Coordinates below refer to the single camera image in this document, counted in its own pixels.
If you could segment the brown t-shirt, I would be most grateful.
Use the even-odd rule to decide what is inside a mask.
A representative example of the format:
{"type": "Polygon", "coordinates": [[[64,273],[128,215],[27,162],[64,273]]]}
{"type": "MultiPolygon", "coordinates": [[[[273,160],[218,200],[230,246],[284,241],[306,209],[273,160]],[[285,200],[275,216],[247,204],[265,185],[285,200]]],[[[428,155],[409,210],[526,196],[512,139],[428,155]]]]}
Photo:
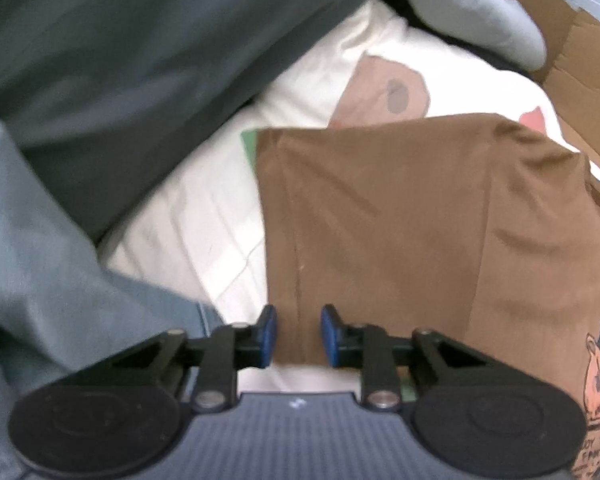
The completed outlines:
{"type": "Polygon", "coordinates": [[[574,464],[600,479],[600,207],[579,153],[498,115],[257,136],[277,361],[322,364],[333,304],[428,326],[582,406],[574,464]]]}

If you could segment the flattened cardboard box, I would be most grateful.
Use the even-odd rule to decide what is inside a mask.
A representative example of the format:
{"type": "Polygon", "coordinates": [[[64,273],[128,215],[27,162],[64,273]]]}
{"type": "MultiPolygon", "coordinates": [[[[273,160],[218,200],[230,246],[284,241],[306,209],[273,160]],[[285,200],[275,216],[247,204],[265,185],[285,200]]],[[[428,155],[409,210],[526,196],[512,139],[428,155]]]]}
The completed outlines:
{"type": "Polygon", "coordinates": [[[600,21],[565,0],[517,0],[541,29],[547,59],[531,74],[556,110],[566,142],[592,164],[600,206],[600,21]]]}

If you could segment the grey neck pillow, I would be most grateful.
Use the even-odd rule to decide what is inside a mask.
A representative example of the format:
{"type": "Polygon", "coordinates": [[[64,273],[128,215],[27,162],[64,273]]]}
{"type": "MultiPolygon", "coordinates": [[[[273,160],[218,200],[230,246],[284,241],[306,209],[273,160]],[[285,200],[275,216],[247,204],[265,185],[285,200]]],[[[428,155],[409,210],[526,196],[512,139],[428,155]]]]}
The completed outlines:
{"type": "Polygon", "coordinates": [[[542,32],[517,0],[407,0],[415,15],[442,36],[490,51],[516,67],[543,67],[542,32]]]}

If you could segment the dark grey pillow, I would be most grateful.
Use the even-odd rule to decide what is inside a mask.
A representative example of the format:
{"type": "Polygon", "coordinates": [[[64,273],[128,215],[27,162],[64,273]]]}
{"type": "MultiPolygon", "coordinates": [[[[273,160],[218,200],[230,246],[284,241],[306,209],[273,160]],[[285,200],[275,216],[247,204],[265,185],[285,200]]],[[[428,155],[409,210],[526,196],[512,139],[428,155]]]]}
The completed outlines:
{"type": "Polygon", "coordinates": [[[102,237],[364,0],[0,0],[0,119],[102,237]]]}

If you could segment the grey-blue sweatshirt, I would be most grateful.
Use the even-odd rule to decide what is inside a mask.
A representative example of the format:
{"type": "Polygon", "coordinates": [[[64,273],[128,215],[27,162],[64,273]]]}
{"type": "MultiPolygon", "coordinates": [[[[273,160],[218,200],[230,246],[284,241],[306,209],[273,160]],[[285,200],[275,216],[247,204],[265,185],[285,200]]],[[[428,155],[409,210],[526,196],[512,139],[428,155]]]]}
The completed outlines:
{"type": "Polygon", "coordinates": [[[27,475],[7,437],[20,396],[169,328],[221,323],[207,301],[103,268],[0,122],[0,479],[27,475]]]}

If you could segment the cream bear print bedsheet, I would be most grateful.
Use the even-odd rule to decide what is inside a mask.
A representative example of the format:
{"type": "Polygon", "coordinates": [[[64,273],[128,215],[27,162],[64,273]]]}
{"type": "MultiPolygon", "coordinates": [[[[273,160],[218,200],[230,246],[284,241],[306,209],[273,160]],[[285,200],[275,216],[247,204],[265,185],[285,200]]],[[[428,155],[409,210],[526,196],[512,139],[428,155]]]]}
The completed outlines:
{"type": "Polygon", "coordinates": [[[542,84],[367,0],[158,187],[110,245],[123,273],[279,310],[247,391],[344,390],[324,304],[399,335],[428,325],[561,386],[600,422],[600,155],[592,92],[542,84]]]}

